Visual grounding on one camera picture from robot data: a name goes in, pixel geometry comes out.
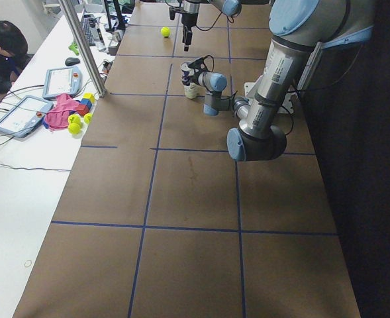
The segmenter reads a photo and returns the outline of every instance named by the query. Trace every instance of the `black curtain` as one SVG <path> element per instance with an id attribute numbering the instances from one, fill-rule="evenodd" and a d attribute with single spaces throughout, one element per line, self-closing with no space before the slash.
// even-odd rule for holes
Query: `black curtain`
<path id="1" fill-rule="evenodd" d="M 326 52 L 310 87 L 337 80 L 357 51 Z M 303 105 L 362 318 L 390 317 L 390 1 L 343 80 Z"/>

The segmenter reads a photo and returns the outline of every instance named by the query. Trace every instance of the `white table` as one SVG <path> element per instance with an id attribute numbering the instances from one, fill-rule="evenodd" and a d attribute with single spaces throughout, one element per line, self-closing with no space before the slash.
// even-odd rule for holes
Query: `white table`
<path id="1" fill-rule="evenodd" d="M 75 56 L 68 50 L 72 40 L 67 21 L 62 17 L 12 90 L 43 84 L 47 69 L 64 67 L 65 59 Z M 104 59 L 114 58 L 96 51 L 95 47 L 92 53 L 97 65 Z M 89 74 L 83 59 L 79 58 L 81 63 L 77 66 L 83 74 L 84 85 Z M 84 92 L 96 90 L 89 84 Z M 17 95 L 41 97 L 42 89 L 24 90 Z M 19 99 L 11 95 L 4 101 L 15 104 Z M 2 103 L 0 107 L 12 106 Z M 86 128 L 84 125 L 82 133 L 73 136 L 67 129 L 49 131 L 38 127 L 26 138 L 15 138 L 0 146 L 0 163 L 16 168 L 71 170 Z M 0 144 L 8 138 L 0 136 Z M 69 172 L 12 170 L 0 166 L 0 318 L 10 318 L 14 313 L 68 175 Z"/>

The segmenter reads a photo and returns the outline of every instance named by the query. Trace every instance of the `tablet screen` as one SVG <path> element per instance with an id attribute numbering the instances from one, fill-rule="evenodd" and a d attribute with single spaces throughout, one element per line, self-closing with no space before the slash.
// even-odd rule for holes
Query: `tablet screen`
<path id="1" fill-rule="evenodd" d="M 15 108 L 14 111 L 0 122 L 0 128 L 13 133 L 22 131 L 26 127 L 27 123 L 30 122 L 37 112 L 45 105 L 45 101 L 26 98 L 17 108 Z"/>
<path id="2" fill-rule="evenodd" d="M 50 71 L 48 95 L 70 93 L 72 90 L 72 68 Z"/>

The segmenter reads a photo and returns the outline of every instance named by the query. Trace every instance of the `pink cloth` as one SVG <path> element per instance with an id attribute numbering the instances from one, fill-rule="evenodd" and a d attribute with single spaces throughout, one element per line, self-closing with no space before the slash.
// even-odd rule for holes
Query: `pink cloth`
<path id="1" fill-rule="evenodd" d="M 63 93 L 56 97 L 56 106 L 47 112 L 44 121 L 49 129 L 55 131 L 68 127 L 68 116 L 77 111 L 79 102 L 74 101 L 71 96 Z"/>

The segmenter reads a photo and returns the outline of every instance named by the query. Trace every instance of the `black mouse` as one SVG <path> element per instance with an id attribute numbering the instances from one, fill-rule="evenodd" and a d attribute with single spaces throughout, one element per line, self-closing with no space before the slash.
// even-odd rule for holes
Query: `black mouse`
<path id="1" fill-rule="evenodd" d="M 66 66 L 73 66 L 73 65 L 76 65 L 76 64 L 79 64 L 80 63 L 80 59 L 79 58 L 67 58 L 65 60 L 65 65 Z"/>

